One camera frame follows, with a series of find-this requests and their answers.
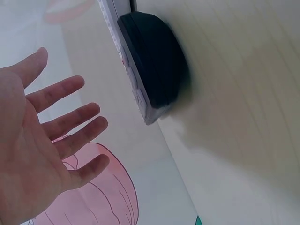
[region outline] finger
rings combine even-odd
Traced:
[[[64,160],[95,139],[99,134],[105,131],[106,128],[107,120],[104,117],[97,117],[80,131],[53,144],[61,160]]]
[[[109,157],[106,155],[99,155],[90,161],[88,164],[78,170],[69,171],[71,182],[67,189],[77,189],[95,179],[108,166]]]
[[[28,94],[26,98],[32,103],[37,113],[40,113],[83,86],[84,79],[81,76],[72,76],[42,90]]]
[[[46,122],[42,126],[49,139],[54,141],[99,113],[100,107],[96,103],[90,103],[55,120]]]
[[[4,69],[17,74],[21,78],[24,88],[27,88],[42,73],[47,62],[48,52],[45,48],[40,48],[21,62]]]

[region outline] open hand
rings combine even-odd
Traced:
[[[100,155],[86,166],[68,171],[62,160],[76,153],[107,128],[97,117],[80,131],[52,143],[98,115],[95,103],[41,124],[38,113],[84,86],[80,76],[70,77],[25,95],[47,65],[40,48],[23,61],[0,69],[0,224],[17,225],[44,211],[64,191],[80,188],[97,177],[109,158]]]

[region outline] pink illustration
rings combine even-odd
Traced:
[[[89,10],[95,0],[50,0],[44,19],[50,24],[73,20]]]
[[[136,225],[138,202],[135,187],[121,162],[103,145],[89,143],[64,160],[69,170],[84,166],[99,154],[109,166],[86,186],[61,194],[34,225]]]

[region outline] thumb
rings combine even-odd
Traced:
[[[24,88],[27,88],[42,73],[47,62],[48,52],[42,47],[21,62],[5,69],[17,74],[21,78]]]

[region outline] wood grain surface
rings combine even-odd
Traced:
[[[300,221],[300,1],[137,0],[191,81],[160,122],[204,225]]]

